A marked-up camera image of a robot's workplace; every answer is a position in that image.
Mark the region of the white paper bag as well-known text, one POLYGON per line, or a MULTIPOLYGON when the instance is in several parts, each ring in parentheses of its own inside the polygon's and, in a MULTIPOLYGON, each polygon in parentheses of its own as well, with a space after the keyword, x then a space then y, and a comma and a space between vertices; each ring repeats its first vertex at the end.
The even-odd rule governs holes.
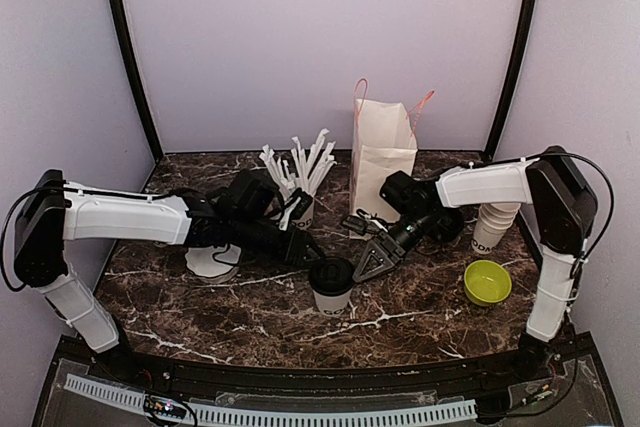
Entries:
POLYGON ((354 128, 349 183, 349 211, 362 209, 386 221, 399 214, 379 195, 385 179, 400 170, 413 171, 418 151, 416 128, 433 90, 412 109, 402 103, 374 101, 367 96, 368 82, 361 78, 353 92, 354 128))

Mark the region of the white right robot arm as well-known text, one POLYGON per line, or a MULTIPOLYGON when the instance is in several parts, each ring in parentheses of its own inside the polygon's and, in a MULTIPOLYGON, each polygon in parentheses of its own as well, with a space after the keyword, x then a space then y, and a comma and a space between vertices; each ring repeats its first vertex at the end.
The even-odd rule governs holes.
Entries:
POLYGON ((357 283, 394 269, 421 240, 448 242, 460 231, 460 210, 476 205, 479 213, 473 247, 491 250, 530 205, 536 216, 542 267, 526 334, 550 342, 578 296, 583 267, 601 241, 592 229, 598 199, 577 162, 588 158, 560 146, 520 159, 461 164, 417 180, 403 171, 389 175, 379 195, 399 215, 385 221, 364 210, 342 224, 370 239, 353 274, 357 283))

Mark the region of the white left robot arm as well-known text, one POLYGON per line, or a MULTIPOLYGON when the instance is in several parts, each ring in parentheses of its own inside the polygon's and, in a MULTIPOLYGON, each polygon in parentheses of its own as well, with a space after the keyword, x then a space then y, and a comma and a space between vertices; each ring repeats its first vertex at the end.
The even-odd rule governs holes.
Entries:
POLYGON ((64 256, 68 241, 126 239, 199 248, 237 247, 294 267, 328 257, 312 235, 295 226, 312 198, 296 189, 283 199, 273 182, 241 170, 208 193, 177 188, 165 194, 100 190, 46 171, 10 207, 1 231, 14 233, 13 271, 19 285, 38 290, 74 328, 120 383, 141 374, 140 359, 122 346, 125 336, 64 256))

